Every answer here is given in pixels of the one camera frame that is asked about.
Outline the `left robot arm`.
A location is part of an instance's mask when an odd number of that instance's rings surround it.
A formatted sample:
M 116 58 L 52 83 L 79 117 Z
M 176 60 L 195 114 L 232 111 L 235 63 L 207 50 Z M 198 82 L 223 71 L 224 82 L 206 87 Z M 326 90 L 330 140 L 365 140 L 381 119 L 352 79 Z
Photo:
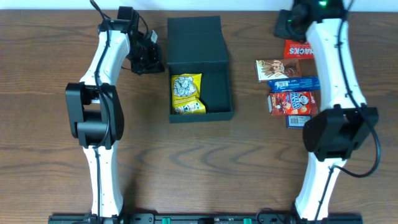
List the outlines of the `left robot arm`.
M 124 114 L 116 85 L 125 60 L 137 75 L 162 73 L 162 52 L 154 30 L 139 31 L 142 16 L 121 6 L 115 18 L 94 1 L 102 21 L 98 47 L 86 73 L 68 83 L 65 98 L 72 136 L 88 161 L 93 204 L 87 223 L 118 223 L 124 206 L 119 187 L 117 150 L 124 132 Z

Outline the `brown Pocky snack box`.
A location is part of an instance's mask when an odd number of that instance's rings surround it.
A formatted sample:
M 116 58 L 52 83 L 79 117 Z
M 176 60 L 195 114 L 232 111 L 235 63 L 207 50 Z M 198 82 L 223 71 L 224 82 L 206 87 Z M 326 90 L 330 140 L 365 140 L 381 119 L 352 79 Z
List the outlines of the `brown Pocky snack box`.
M 256 72 L 258 82 L 302 76 L 299 59 L 256 60 Z

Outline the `black gift box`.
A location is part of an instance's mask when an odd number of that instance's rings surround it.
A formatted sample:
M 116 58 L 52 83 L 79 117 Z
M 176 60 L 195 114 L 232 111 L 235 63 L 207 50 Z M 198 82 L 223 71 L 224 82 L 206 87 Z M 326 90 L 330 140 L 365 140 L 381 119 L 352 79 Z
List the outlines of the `black gift box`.
M 171 123 L 227 121 L 233 117 L 228 49 L 220 16 L 170 17 L 167 19 L 169 77 L 201 73 L 200 101 L 205 114 L 175 114 Z

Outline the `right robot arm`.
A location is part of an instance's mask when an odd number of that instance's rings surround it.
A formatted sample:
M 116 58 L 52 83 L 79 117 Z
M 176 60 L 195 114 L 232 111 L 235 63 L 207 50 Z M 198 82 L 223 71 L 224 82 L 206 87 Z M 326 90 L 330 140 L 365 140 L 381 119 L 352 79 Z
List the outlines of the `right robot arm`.
M 348 40 L 351 7 L 342 0 L 295 0 L 281 10 L 274 35 L 308 42 L 320 80 L 320 112 L 303 127 L 308 163 L 302 189 L 288 214 L 273 212 L 281 223 L 362 223 L 361 215 L 329 214 L 328 204 L 339 173 L 365 178 L 381 160 L 381 144 L 374 129 L 377 108 L 369 107 L 356 79 Z M 363 174 L 345 169 L 352 152 L 372 136 L 376 148 L 373 166 Z

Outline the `red Hacks candy bag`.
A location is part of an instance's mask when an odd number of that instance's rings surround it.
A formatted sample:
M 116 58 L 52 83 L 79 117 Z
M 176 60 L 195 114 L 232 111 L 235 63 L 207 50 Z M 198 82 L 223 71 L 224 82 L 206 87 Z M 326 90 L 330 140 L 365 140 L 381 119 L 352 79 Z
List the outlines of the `red Hacks candy bag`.
M 301 44 L 293 40 L 285 40 L 284 58 L 314 58 L 313 50 L 308 42 Z

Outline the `yellow Hacks candy bag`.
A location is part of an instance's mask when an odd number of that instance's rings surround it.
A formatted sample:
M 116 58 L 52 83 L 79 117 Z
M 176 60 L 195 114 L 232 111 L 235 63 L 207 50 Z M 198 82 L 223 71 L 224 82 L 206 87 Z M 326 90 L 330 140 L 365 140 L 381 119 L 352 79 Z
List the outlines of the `yellow Hacks candy bag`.
M 201 73 L 184 73 L 171 76 L 171 99 L 173 114 L 205 114 L 205 105 L 200 100 Z

